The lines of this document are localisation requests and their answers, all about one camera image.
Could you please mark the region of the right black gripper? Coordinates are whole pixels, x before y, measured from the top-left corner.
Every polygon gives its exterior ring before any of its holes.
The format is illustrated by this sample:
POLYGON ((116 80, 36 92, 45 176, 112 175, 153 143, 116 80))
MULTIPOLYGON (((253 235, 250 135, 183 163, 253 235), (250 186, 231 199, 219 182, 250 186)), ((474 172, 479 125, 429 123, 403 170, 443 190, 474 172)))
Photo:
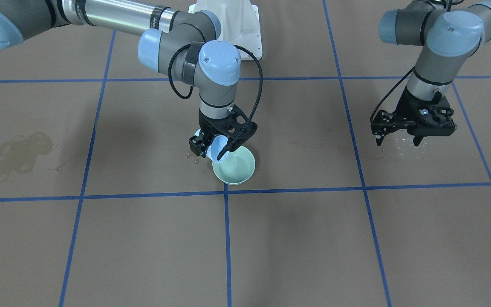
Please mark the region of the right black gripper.
POLYGON ((246 113, 244 113, 238 106, 234 106, 233 110, 227 117, 222 119, 211 119, 199 111, 199 126, 201 130, 206 130, 205 133, 198 133, 189 138, 190 150, 199 157, 207 156, 207 149, 212 144, 212 138, 208 135, 222 134, 226 136, 228 144, 232 144, 232 148, 239 148, 245 142, 247 142, 256 132, 257 123, 251 121, 250 124, 244 122, 243 124, 238 122, 238 119, 246 121, 248 119, 246 113))

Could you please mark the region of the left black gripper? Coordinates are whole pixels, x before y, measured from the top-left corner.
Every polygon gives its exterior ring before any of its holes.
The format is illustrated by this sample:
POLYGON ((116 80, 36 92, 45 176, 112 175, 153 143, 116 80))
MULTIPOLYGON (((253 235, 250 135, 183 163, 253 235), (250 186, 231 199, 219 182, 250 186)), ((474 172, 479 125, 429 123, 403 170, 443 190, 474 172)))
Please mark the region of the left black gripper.
MULTIPOLYGON (((436 92, 433 99, 430 101, 424 101, 415 97, 409 90, 405 89, 397 103, 397 108, 393 113, 380 110, 371 120, 371 132, 375 136, 376 145, 381 146, 385 136, 390 133, 398 130, 407 131, 414 127, 416 125, 415 118, 417 117, 417 109, 432 105, 450 107, 448 100, 440 92, 436 92)), ((413 136, 413 145, 415 147, 419 146, 424 138, 425 137, 421 136, 413 136)))

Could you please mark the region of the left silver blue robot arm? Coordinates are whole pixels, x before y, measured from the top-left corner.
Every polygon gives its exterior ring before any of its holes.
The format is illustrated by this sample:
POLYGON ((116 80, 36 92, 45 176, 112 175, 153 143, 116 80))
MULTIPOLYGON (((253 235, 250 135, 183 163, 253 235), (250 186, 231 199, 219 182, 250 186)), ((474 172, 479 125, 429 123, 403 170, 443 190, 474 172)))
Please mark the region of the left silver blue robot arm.
POLYGON ((403 9, 387 11, 380 21, 384 43, 421 46, 407 85, 394 111, 376 107, 370 128, 376 144, 399 130, 419 146, 429 136, 450 136, 456 130, 446 92, 465 61, 491 41, 491 1, 452 10, 448 0, 414 0, 403 9))

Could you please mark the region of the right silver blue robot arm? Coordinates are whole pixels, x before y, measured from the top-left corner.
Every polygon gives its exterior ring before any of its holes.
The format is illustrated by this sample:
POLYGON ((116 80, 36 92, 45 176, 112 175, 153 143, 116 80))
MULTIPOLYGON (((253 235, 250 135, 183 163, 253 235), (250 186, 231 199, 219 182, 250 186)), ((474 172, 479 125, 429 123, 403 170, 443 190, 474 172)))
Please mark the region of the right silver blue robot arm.
POLYGON ((191 151, 224 160, 257 131, 252 116, 234 105, 244 47, 218 41, 211 11, 174 10, 136 0, 0 0, 0 49, 49 29, 89 25, 139 36, 142 65, 199 90, 199 132, 191 151))

